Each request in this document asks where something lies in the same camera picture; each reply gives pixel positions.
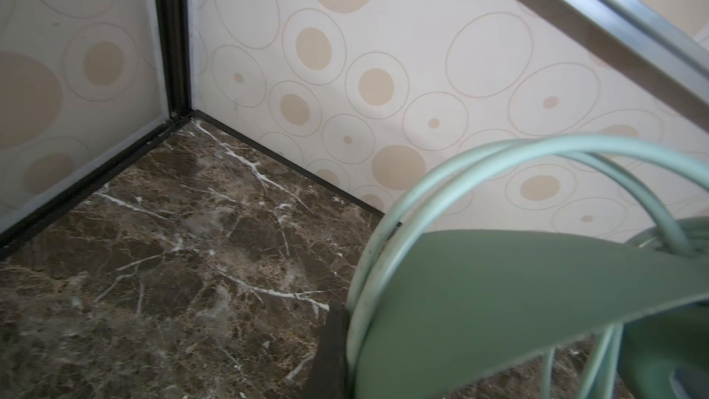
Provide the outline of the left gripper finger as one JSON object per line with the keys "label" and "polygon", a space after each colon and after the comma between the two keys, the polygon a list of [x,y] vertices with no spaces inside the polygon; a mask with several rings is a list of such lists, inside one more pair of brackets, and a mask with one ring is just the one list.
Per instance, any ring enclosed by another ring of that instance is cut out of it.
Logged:
{"label": "left gripper finger", "polygon": [[303,397],[311,399],[345,399],[351,393],[347,382],[345,356],[348,313],[339,301],[330,304],[326,323],[319,333],[318,349],[311,373],[303,389]]}

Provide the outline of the mint green headphones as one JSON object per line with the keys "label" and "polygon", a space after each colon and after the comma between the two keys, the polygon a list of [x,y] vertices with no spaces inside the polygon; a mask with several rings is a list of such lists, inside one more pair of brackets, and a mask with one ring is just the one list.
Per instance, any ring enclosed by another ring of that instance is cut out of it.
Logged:
{"label": "mint green headphones", "polygon": [[[429,226],[477,185],[563,156],[622,186],[654,222],[625,243],[565,233]],[[708,185],[702,162],[607,135],[504,140],[461,153],[391,208],[367,243],[347,297],[347,380],[356,398],[431,398],[596,336],[577,395],[708,395],[708,221],[676,219],[625,156]]]}

